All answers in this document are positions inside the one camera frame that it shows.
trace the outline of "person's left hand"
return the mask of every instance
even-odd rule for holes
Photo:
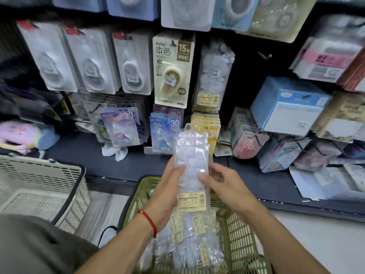
[[[158,231],[161,231],[170,220],[172,208],[176,203],[179,177],[184,173],[185,168],[186,166],[182,165],[174,169],[174,157],[172,157],[167,163],[152,198],[144,209]]]

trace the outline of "gray fabric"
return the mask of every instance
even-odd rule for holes
[[[1,273],[70,274],[97,251],[38,217],[0,215]]]

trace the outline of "crumpled white paper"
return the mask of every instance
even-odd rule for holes
[[[105,145],[102,147],[102,154],[105,157],[110,157],[112,155],[115,155],[115,160],[121,161],[128,154],[128,148],[127,147],[114,147],[110,143],[105,143]]]

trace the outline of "white plastic basket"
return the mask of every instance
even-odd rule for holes
[[[85,168],[0,155],[0,213],[38,216],[75,233],[89,206]]]

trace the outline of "red string bracelet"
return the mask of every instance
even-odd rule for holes
[[[152,228],[153,228],[153,238],[156,238],[157,236],[157,227],[156,225],[153,223],[152,219],[148,216],[148,214],[142,210],[138,210],[137,213],[142,213],[148,220],[148,222],[151,224]]]

